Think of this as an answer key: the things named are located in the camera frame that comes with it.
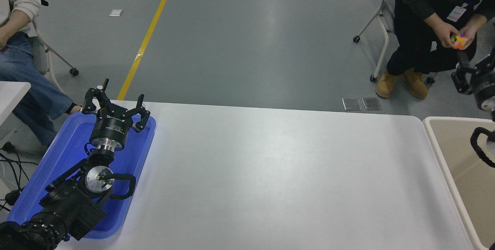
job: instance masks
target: aluminum disc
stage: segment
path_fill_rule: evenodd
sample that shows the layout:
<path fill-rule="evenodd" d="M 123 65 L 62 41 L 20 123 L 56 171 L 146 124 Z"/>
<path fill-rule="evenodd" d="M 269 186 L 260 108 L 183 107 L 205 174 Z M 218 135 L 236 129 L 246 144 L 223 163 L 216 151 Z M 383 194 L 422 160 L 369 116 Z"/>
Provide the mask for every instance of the aluminum disc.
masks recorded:
<path fill-rule="evenodd" d="M 112 170 L 105 166 L 93 167 L 85 178 L 86 188 L 93 193 L 103 192 L 112 187 L 114 179 L 99 180 L 101 176 L 113 174 Z"/>

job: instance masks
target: id badge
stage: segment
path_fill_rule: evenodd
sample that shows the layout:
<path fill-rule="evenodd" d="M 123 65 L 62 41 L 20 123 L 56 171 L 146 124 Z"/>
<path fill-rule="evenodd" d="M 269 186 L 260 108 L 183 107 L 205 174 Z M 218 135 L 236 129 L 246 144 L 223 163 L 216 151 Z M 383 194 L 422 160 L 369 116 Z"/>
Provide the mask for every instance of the id badge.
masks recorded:
<path fill-rule="evenodd" d="M 460 17 L 464 14 L 465 11 L 466 11 L 465 8 L 460 7 L 460 6 L 456 6 L 454 8 L 454 10 L 452 10 L 452 12 L 449 14 L 447 19 L 449 19 L 453 22 L 457 22 L 457 21 L 459 21 Z"/>

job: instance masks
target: chair caster wheel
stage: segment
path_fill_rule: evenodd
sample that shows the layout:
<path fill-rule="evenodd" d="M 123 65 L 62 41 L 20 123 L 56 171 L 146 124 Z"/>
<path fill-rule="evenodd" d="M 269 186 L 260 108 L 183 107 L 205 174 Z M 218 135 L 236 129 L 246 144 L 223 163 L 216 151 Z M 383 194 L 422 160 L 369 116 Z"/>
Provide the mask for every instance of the chair caster wheel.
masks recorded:
<path fill-rule="evenodd" d="M 71 70 L 69 70 L 69 73 L 70 73 L 73 77 L 76 77 L 77 75 L 79 75 L 79 70 L 77 70 L 77 68 L 71 68 Z"/>

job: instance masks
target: gray floor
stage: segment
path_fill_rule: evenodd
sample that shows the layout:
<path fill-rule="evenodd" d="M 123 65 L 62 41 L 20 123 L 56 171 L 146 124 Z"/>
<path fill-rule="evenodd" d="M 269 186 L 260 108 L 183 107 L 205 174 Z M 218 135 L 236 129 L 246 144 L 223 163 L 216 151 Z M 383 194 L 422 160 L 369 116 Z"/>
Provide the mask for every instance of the gray floor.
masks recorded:
<path fill-rule="evenodd" d="M 80 75 L 55 59 L 55 74 L 81 102 L 89 87 L 110 78 L 116 99 L 160 0 L 47 0 L 39 29 Z M 352 37 L 380 0 L 168 0 L 131 83 L 126 100 L 343 112 L 342 97 L 376 97 L 369 81 L 383 37 L 373 22 Z M 109 17 L 123 9 L 121 17 Z M 479 61 L 495 44 L 492 24 L 479 32 Z M 396 49 L 391 36 L 386 59 Z M 441 73 L 428 98 L 418 100 L 399 82 L 382 111 L 427 116 L 489 118 L 474 98 L 460 95 Z M 59 127 L 65 117 L 56 121 Z M 12 138 L 28 151 L 42 150 L 27 128 L 9 117 Z"/>

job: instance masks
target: white table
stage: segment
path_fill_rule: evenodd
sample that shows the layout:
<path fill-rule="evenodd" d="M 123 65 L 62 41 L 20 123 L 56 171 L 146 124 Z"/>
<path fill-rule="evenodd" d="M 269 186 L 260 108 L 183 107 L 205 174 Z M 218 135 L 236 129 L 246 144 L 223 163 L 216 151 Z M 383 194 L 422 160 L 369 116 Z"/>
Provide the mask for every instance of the white table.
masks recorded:
<path fill-rule="evenodd" d="M 472 249 L 413 116 L 147 109 L 156 134 L 123 227 L 58 250 Z"/>
<path fill-rule="evenodd" d="M 28 92 L 28 82 L 0 81 L 0 125 Z"/>

